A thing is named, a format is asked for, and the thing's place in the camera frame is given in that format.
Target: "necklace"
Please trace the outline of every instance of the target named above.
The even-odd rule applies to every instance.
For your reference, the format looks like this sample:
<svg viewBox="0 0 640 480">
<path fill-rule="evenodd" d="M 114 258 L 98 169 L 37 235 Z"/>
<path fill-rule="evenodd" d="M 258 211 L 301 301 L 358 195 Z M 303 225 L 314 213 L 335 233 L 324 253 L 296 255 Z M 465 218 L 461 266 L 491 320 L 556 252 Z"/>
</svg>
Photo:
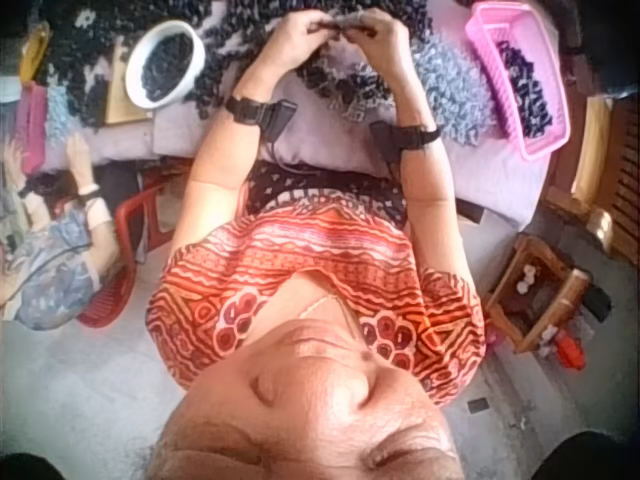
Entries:
<svg viewBox="0 0 640 480">
<path fill-rule="evenodd" d="M 353 338 L 358 338 L 359 335 L 357 334 L 356 331 L 354 331 L 354 327 L 356 326 L 354 322 L 356 321 L 356 319 L 347 310 L 347 307 L 344 304 L 344 302 L 342 301 L 342 299 L 338 295 L 336 295 L 335 293 L 328 293 L 326 295 L 323 295 L 319 299 L 317 299 L 315 302 L 313 302 L 311 305 L 309 305 L 307 308 L 305 308 L 300 313 L 299 318 L 307 318 L 307 315 L 309 313 L 311 313 L 313 310 L 318 308 L 320 305 L 322 305 L 327 300 L 335 300 L 336 301 L 336 303 L 340 306 L 340 310 L 342 311 L 342 318 L 343 318 L 344 323 L 345 323 L 345 325 L 347 327 L 347 330 L 349 331 L 349 333 L 351 334 L 351 336 Z"/>
</svg>

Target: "white bowl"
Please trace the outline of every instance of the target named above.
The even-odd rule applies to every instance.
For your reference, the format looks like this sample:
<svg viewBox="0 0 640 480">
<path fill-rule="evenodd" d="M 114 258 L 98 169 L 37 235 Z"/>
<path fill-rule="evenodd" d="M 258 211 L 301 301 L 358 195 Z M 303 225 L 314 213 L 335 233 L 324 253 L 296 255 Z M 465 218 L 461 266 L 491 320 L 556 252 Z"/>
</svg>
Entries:
<svg viewBox="0 0 640 480">
<path fill-rule="evenodd" d="M 161 100 L 152 102 L 147 98 L 147 91 L 142 86 L 142 69 L 153 49 L 163 38 L 179 33 L 185 33 L 193 42 L 191 63 L 180 83 Z M 125 87 L 131 101 L 140 108 L 154 109 L 181 99 L 193 88 L 196 77 L 202 71 L 205 61 L 204 44 L 191 25 L 181 20 L 169 20 L 156 25 L 136 44 L 125 74 Z"/>
</svg>

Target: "wooden stool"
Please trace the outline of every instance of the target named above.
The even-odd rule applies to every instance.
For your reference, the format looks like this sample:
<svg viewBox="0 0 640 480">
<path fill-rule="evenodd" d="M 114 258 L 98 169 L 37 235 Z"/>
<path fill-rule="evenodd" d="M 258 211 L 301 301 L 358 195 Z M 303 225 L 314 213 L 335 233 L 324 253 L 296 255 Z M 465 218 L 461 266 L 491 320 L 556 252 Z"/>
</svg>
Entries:
<svg viewBox="0 0 640 480">
<path fill-rule="evenodd" d="M 577 268 L 568 267 L 542 240 L 530 235 L 520 235 L 515 244 L 516 253 L 496 289 L 482 302 L 487 322 L 493 324 L 511 339 L 515 353 L 536 350 L 540 335 L 550 325 L 561 328 L 571 320 L 582 302 L 582 296 L 590 283 L 589 275 Z M 539 272 L 536 286 L 521 297 L 516 285 L 523 277 L 525 265 L 536 267 Z M 524 311 L 543 287 L 552 285 L 556 293 L 546 310 L 533 324 L 519 325 L 509 319 L 511 310 Z"/>
</svg>

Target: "pink plastic basket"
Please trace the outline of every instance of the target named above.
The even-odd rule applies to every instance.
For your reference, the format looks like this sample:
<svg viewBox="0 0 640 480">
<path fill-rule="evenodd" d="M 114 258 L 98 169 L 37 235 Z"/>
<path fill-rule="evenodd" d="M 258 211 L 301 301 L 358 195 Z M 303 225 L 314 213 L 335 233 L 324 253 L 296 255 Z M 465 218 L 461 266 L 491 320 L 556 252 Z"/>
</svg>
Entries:
<svg viewBox="0 0 640 480">
<path fill-rule="evenodd" d="M 560 148 L 569 139 L 569 111 L 558 60 L 542 20 L 528 5 L 518 2 L 477 2 L 466 26 L 467 36 L 478 51 L 493 83 L 511 142 L 525 160 L 534 160 Z M 544 135 L 525 138 L 509 75 L 496 43 L 507 40 L 534 64 L 553 123 Z"/>
</svg>

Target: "person's arm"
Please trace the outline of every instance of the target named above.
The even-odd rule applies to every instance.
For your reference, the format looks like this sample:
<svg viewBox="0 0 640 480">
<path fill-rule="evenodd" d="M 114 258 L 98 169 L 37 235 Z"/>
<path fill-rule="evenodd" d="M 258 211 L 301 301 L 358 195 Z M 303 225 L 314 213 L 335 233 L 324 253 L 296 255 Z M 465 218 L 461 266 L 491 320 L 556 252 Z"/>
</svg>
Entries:
<svg viewBox="0 0 640 480">
<path fill-rule="evenodd" d="M 7 142 L 4 147 L 4 166 L 7 180 L 11 183 L 12 188 L 19 192 L 27 184 L 27 177 L 22 172 L 23 153 L 15 140 Z M 22 200 L 24 207 L 29 214 L 32 230 L 40 230 L 46 227 L 51 221 L 49 209 L 44 199 L 34 193 L 29 192 Z"/>
<path fill-rule="evenodd" d="M 67 141 L 67 157 L 78 194 L 88 195 L 97 191 L 99 187 L 93 179 L 91 152 L 79 133 L 72 135 Z M 91 247 L 85 255 L 98 276 L 102 277 L 120 254 L 113 218 L 102 197 L 92 198 L 84 209 L 91 237 Z"/>
<path fill-rule="evenodd" d="M 317 27 L 331 20 L 318 10 L 287 15 L 232 95 L 270 102 L 280 78 L 334 35 Z M 258 126 L 238 124 L 225 108 L 220 109 L 191 170 L 171 253 L 234 218 L 240 188 L 256 160 L 259 142 Z"/>
<path fill-rule="evenodd" d="M 361 18 L 373 33 L 349 30 L 346 36 L 363 50 L 371 66 L 389 84 L 398 125 L 423 125 L 427 131 L 435 130 L 435 120 L 413 65 L 407 28 L 377 9 L 363 12 Z M 442 140 L 422 150 L 403 151 L 400 173 L 414 250 L 420 263 L 460 275 L 473 285 L 458 229 L 453 178 Z"/>
</svg>

